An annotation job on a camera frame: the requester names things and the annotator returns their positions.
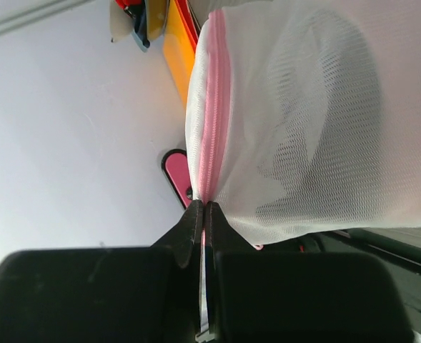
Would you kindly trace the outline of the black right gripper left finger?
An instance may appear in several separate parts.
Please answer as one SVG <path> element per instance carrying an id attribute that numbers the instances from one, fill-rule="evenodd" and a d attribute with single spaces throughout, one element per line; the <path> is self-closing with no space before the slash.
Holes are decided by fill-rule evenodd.
<path id="1" fill-rule="evenodd" d="M 204 207 L 149 247 L 23 250 L 0 263 L 0 342 L 193 342 Z"/>

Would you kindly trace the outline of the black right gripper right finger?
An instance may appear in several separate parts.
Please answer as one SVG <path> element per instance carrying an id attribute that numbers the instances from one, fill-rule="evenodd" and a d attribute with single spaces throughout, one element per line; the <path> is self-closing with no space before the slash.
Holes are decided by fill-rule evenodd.
<path id="1" fill-rule="evenodd" d="M 412 342 L 395 283 L 360 253 L 258 251 L 204 213 L 207 314 L 218 342 Z"/>

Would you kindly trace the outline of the white mesh laundry bag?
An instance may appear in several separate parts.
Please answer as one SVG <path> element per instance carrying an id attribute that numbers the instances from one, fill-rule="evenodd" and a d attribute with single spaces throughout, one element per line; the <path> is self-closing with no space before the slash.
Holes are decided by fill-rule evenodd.
<path id="1" fill-rule="evenodd" d="M 193 197 L 250 244 L 421 227 L 421 1 L 250 1 L 203 23 Z"/>

